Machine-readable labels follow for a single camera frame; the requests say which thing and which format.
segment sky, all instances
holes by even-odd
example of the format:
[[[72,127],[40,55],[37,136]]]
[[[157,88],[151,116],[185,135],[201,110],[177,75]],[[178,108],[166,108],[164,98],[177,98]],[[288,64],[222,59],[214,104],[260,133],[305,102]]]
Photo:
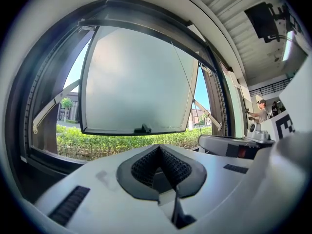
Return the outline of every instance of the sky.
[[[67,80],[65,82],[64,88],[67,87],[68,85],[72,84],[74,81],[80,79],[83,60],[84,60],[84,57],[86,55],[89,42],[85,45],[85,47],[82,49],[81,53],[78,55],[76,61],[74,62],[74,65],[73,65],[71,71],[69,72],[69,75],[68,75]],[[72,92],[78,92],[78,87],[73,89]],[[203,73],[200,69],[198,70],[198,74],[197,74],[197,83],[196,83],[194,98],[206,110],[210,111],[206,84],[205,84]]]

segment hedge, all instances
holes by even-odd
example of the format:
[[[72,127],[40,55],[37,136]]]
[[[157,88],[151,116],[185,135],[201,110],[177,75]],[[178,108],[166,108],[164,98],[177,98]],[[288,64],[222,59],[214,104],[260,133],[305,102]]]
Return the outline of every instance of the hedge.
[[[66,122],[72,123],[72,124],[77,124],[78,123],[77,120],[72,120],[72,119],[67,119]]]
[[[201,128],[211,135],[211,127]],[[77,159],[93,160],[152,144],[171,144],[183,148],[198,146],[199,128],[182,133],[150,136],[96,136],[84,135],[76,127],[57,125],[58,154]]]

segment ceiling panel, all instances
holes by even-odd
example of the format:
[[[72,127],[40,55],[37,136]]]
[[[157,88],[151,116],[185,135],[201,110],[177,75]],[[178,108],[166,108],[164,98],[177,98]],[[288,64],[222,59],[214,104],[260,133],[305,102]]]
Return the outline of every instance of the ceiling panel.
[[[264,39],[259,39],[249,21],[245,10],[261,2],[271,3],[274,11],[283,4],[282,0],[201,0],[220,19],[230,36],[232,37],[239,54],[241,55],[246,71],[247,84],[252,85],[262,82],[265,79],[275,77],[283,73],[281,65],[285,40],[276,40],[265,43]],[[286,35],[285,21],[279,20],[276,23],[279,34]]]

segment vent slot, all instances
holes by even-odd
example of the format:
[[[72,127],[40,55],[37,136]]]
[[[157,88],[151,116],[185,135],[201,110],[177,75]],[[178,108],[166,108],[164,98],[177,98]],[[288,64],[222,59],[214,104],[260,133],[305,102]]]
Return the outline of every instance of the vent slot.
[[[246,174],[246,172],[248,171],[248,168],[246,168],[246,167],[234,166],[234,165],[230,165],[230,164],[227,164],[226,166],[224,166],[224,168],[231,170],[231,171],[234,171],[234,172],[241,173],[241,174]]]
[[[74,188],[72,192],[70,192],[70,194],[49,215],[49,218],[59,225],[65,226],[89,191],[89,188],[82,186]]]

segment railing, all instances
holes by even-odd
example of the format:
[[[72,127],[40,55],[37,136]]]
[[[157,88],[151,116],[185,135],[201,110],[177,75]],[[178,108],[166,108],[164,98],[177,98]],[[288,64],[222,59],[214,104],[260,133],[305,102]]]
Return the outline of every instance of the railing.
[[[273,83],[271,85],[262,87],[262,88],[258,88],[255,90],[251,90],[250,91],[250,96],[255,96],[255,95],[268,95],[277,91],[281,91],[284,88],[286,88],[286,86],[289,84],[289,82],[291,81],[292,78],[288,78],[285,80],[281,80],[279,82]]]

